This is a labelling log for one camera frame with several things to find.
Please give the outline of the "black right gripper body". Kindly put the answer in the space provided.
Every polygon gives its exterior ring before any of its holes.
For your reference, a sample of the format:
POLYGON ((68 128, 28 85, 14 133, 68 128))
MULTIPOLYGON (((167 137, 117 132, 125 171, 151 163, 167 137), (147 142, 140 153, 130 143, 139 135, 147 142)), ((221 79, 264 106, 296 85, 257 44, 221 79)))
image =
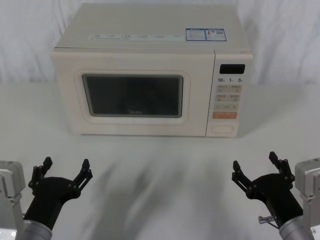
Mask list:
POLYGON ((271 173, 255 180, 246 181, 246 196, 265 204, 276 225, 303 215, 303 209, 293 196, 291 189, 295 177, 293 174, 271 173))

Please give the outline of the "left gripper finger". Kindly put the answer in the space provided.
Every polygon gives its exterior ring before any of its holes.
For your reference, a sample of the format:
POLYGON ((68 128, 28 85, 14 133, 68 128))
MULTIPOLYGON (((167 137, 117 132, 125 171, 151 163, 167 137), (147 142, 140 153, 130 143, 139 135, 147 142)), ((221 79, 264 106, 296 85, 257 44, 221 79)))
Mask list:
POLYGON ((45 177, 52 164, 53 161, 51 157, 47 156, 42 165, 33 167, 31 180, 28 183, 28 187, 32 189, 32 192, 36 191, 36 188, 39 186, 40 181, 45 177))
POLYGON ((82 190, 93 178, 92 170, 90 169, 90 162, 84 159, 79 174, 68 185, 68 198, 76 199, 81 195, 82 190))

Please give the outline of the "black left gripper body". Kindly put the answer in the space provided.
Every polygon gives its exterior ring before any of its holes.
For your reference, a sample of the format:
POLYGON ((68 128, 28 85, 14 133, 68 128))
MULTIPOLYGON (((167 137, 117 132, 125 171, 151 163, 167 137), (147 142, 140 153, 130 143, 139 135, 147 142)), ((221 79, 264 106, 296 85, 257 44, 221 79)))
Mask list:
POLYGON ((31 180, 28 186, 34 196, 24 220, 35 221, 53 229, 63 205, 81 194, 80 183, 62 177, 31 180))

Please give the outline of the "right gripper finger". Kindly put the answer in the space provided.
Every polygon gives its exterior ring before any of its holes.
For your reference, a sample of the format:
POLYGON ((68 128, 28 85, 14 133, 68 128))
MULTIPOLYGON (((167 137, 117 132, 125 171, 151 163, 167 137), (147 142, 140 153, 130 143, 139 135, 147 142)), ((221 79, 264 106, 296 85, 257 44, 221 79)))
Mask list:
POLYGON ((287 159, 279 159, 274 151, 269 153, 269 160, 276 167, 279 174, 284 178, 288 189, 293 188, 293 182, 295 181, 295 176, 292 174, 289 162, 287 159))
POLYGON ((232 168, 231 180, 245 192, 248 199, 254 199, 253 182, 244 175, 238 161, 233 162, 232 168))

